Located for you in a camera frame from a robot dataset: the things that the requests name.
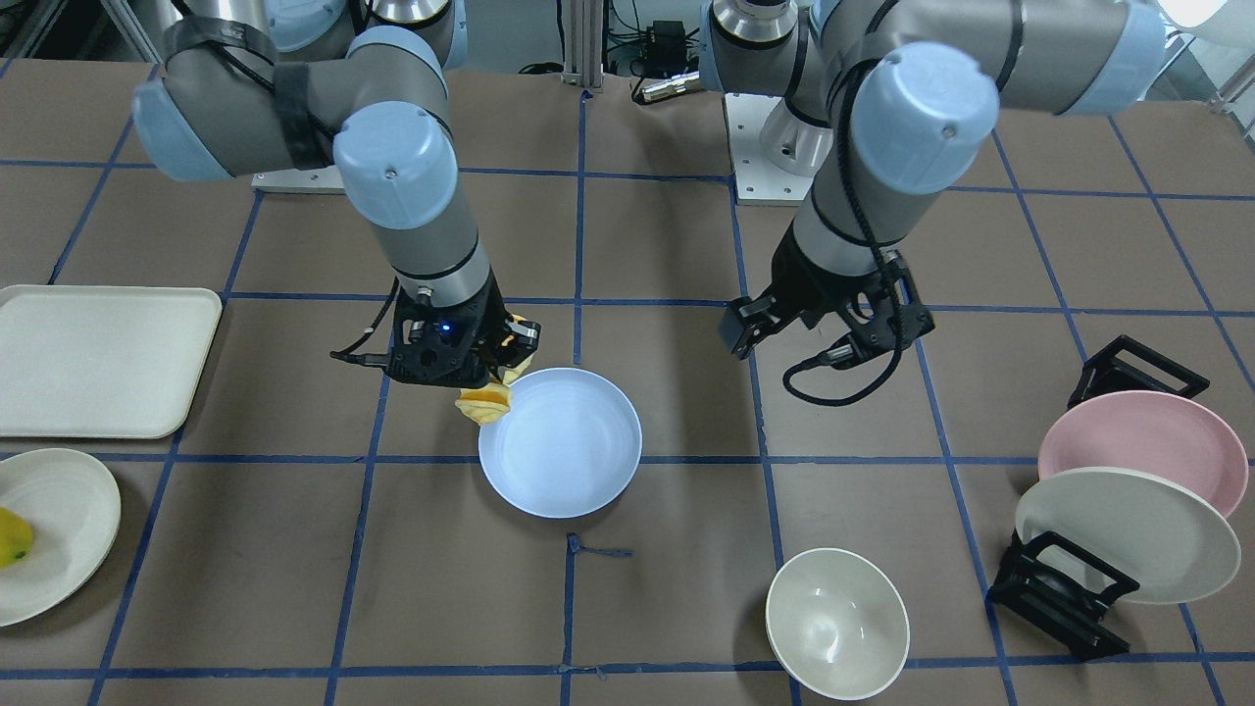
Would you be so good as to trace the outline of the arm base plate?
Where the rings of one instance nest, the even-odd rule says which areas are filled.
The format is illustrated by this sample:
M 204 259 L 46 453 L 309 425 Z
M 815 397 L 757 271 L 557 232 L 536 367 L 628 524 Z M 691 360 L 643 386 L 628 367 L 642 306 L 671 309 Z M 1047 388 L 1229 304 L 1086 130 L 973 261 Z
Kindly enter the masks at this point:
M 251 186 L 279 196 L 345 196 L 343 178 L 336 166 L 316 171 L 270 171 L 256 173 Z
M 781 99 L 735 93 L 723 95 L 723 100 L 735 201 L 747 206 L 799 204 L 812 181 L 776 166 L 761 139 L 767 119 Z

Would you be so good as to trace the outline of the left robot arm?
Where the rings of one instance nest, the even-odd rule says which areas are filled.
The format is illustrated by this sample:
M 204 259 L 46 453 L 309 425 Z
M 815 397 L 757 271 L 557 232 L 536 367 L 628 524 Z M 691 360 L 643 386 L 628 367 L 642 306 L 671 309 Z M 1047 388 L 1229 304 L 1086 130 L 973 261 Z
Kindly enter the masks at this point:
M 830 313 L 848 331 L 820 366 L 855 367 L 927 335 L 932 316 L 896 247 L 968 173 L 1000 109 L 1124 112 L 1153 82 L 1165 35 L 1148 1 L 709 1 L 703 84 L 778 97 L 833 138 L 771 285 L 728 303 L 730 354 Z

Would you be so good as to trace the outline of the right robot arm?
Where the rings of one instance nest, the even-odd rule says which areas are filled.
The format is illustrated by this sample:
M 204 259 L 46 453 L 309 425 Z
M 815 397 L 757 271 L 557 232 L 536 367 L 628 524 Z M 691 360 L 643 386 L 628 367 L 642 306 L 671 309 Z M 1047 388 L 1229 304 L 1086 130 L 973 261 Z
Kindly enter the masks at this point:
M 466 5 L 176 1 L 159 76 L 131 123 L 174 181 L 336 167 L 395 278 L 389 347 L 348 365 L 430 387 L 521 371 L 538 324 L 505 301 L 459 182 L 446 69 L 466 59 Z

